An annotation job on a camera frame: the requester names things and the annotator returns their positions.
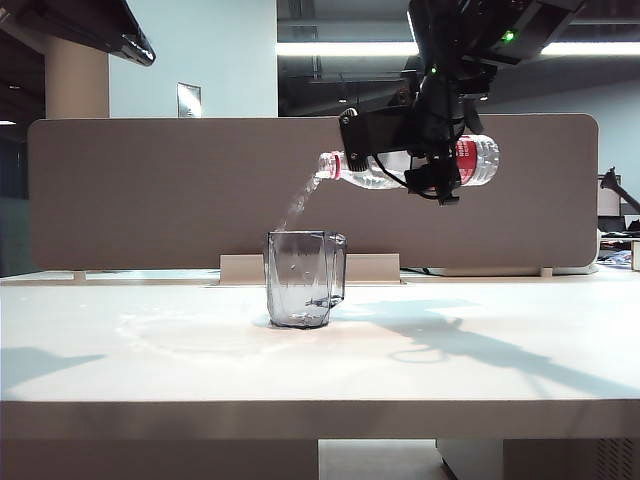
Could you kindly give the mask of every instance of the clear plastic cup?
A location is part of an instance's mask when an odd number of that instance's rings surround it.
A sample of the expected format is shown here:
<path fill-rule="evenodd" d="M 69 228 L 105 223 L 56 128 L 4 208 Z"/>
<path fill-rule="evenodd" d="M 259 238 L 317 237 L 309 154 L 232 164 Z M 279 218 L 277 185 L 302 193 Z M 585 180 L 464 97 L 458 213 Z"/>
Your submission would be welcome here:
<path fill-rule="evenodd" d="M 269 232 L 267 307 L 279 327 L 317 328 L 344 299 L 347 239 L 326 231 Z"/>

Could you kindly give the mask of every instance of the green led light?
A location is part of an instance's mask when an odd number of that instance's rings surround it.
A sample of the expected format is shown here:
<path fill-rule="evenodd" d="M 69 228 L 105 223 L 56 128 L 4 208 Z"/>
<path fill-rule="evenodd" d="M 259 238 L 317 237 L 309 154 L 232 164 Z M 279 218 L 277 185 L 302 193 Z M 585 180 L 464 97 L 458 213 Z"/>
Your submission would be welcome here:
<path fill-rule="evenodd" d="M 500 40 L 502 40 L 504 43 L 509 43 L 515 38 L 516 32 L 513 30 L 507 30 L 506 32 L 504 32 L 504 35 L 502 35 L 502 38 L 500 38 Z"/>

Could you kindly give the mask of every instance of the water stream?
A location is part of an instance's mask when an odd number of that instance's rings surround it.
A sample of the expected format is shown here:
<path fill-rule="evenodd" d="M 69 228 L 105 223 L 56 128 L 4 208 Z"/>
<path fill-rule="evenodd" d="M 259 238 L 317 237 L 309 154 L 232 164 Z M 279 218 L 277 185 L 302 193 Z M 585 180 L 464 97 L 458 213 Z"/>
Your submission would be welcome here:
<path fill-rule="evenodd" d="M 287 210 L 287 214 L 280 224 L 276 227 L 276 232 L 282 232 L 287 229 L 287 225 L 292 225 L 304 212 L 304 207 L 309 201 L 311 194 L 315 192 L 322 178 L 317 177 L 315 172 L 311 178 L 305 183 L 304 187 L 293 197 L 293 201 Z"/>

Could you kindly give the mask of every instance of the desk partition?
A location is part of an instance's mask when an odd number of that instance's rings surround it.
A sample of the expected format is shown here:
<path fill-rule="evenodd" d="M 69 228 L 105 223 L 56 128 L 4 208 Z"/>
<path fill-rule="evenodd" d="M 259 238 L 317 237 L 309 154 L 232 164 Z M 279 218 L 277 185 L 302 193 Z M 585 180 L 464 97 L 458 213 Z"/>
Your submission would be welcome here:
<path fill-rule="evenodd" d="M 404 189 L 323 181 L 296 229 L 344 233 L 352 253 L 402 266 L 569 267 L 596 252 L 597 125 L 587 115 L 487 115 L 492 182 L 439 207 Z M 313 174 L 341 149 L 335 117 L 43 120 L 29 133 L 40 268 L 217 267 L 262 251 Z"/>

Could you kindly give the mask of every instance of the white table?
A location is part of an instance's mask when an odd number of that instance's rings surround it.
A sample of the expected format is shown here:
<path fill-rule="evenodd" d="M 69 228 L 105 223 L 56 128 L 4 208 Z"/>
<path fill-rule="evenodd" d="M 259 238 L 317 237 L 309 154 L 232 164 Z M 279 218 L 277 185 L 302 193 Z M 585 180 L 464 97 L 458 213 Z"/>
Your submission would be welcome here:
<path fill-rule="evenodd" d="M 307 331 L 262 287 L 11 282 L 3 438 L 640 437 L 640 274 L 409 280 Z"/>

